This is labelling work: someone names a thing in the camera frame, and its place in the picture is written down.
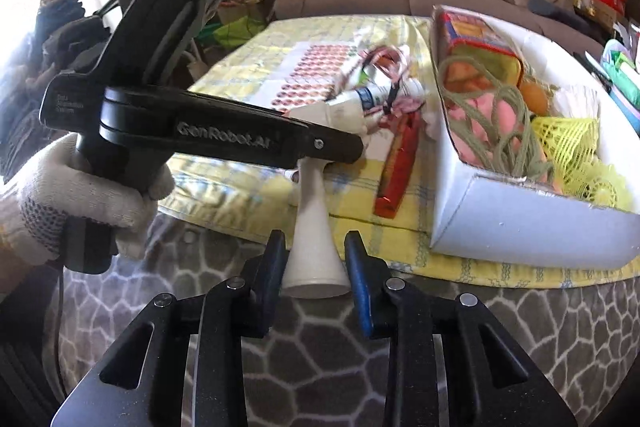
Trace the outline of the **white knit gloved left hand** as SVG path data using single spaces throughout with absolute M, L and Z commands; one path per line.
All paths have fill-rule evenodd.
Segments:
M 151 186 L 138 192 L 70 165 L 77 135 L 63 136 L 32 156 L 6 184 L 1 195 L 2 236 L 30 265 L 42 265 L 62 253 L 64 225 L 70 218 L 107 225 L 116 232 L 118 251 L 144 257 L 146 232 L 157 203 L 174 189 L 167 166 Z

